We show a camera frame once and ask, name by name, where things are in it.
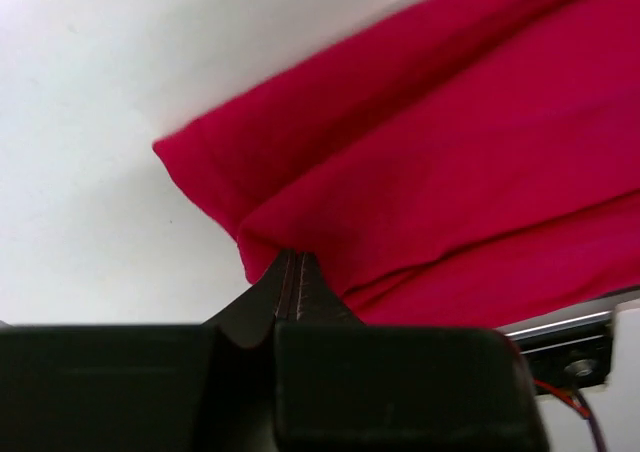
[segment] white wall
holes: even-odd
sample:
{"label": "white wall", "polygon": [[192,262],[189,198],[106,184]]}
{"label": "white wall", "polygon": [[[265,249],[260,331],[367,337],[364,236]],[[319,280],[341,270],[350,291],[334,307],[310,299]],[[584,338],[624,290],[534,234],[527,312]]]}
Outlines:
{"label": "white wall", "polygon": [[150,145],[403,0],[0,0],[0,319],[200,321],[232,241]]}

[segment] wire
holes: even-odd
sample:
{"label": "wire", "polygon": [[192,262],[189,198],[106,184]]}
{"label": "wire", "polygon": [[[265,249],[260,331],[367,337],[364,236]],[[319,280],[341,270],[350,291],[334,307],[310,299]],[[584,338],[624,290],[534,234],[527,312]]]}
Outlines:
{"label": "wire", "polygon": [[551,384],[547,384],[546,382],[542,382],[541,380],[537,380],[536,379],[533,382],[538,387],[540,387],[541,389],[546,390],[551,395],[553,395],[557,399],[559,399],[562,402],[564,402],[565,405],[568,405],[569,407],[571,407],[578,414],[580,414],[580,417],[582,417],[583,419],[585,419],[585,420],[589,419],[589,416],[591,415],[590,410],[588,408],[582,406],[581,404],[576,403],[576,401],[573,399],[573,397],[570,394],[568,394],[567,392],[565,392],[564,390],[558,389],[557,387],[554,387]]}
{"label": "wire", "polygon": [[572,385],[571,390],[566,392],[562,389],[554,387],[551,384],[547,384],[546,382],[542,382],[541,380],[535,379],[533,381],[538,387],[546,390],[554,397],[560,399],[565,405],[568,405],[573,410],[575,410],[584,420],[589,424],[589,429],[591,430],[591,436],[593,437],[593,443],[596,446],[596,452],[607,452],[607,444],[604,441],[604,435],[602,434],[602,429],[600,428],[600,424],[596,419],[596,416],[593,414],[593,410],[589,406],[587,399],[584,394],[580,391],[580,389],[575,385]]}
{"label": "wire", "polygon": [[586,418],[589,423],[589,428],[591,429],[591,435],[593,436],[593,443],[596,446],[597,452],[607,452],[607,444],[604,441],[604,435],[602,434],[602,429],[600,428],[600,424],[596,419],[589,403],[585,396],[580,392],[580,389],[574,384],[571,392],[573,396],[576,398],[581,407],[589,411],[589,417]]}

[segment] red fabric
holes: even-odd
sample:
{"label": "red fabric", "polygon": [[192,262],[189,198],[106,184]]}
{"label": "red fabric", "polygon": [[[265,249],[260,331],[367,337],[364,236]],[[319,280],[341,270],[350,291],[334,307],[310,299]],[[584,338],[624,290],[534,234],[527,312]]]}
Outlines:
{"label": "red fabric", "polygon": [[154,145],[250,281],[499,326],[640,283],[640,0],[426,0]]}

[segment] screw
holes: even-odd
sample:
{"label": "screw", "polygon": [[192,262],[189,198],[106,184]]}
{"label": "screw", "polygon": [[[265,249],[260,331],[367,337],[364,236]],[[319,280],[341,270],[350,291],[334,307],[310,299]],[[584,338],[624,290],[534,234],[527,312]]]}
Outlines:
{"label": "screw", "polygon": [[571,362],[564,368],[564,371],[574,377],[586,377],[593,373],[598,363],[592,359],[582,359]]}

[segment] red wire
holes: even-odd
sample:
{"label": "red wire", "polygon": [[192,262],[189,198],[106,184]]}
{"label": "red wire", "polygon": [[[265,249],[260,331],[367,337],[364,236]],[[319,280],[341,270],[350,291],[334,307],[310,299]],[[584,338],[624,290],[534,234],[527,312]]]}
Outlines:
{"label": "red wire", "polygon": [[564,402],[569,407],[571,407],[573,410],[578,412],[582,416],[583,419],[588,419],[591,416],[591,414],[589,413],[589,411],[587,409],[585,409],[580,404],[576,404],[576,402],[573,400],[571,395],[567,394],[564,390],[558,389],[557,387],[554,387],[551,384],[547,384],[546,382],[542,382],[541,380],[534,379],[533,382],[538,387],[540,387],[541,389],[546,390],[551,395],[557,397],[562,402]]}

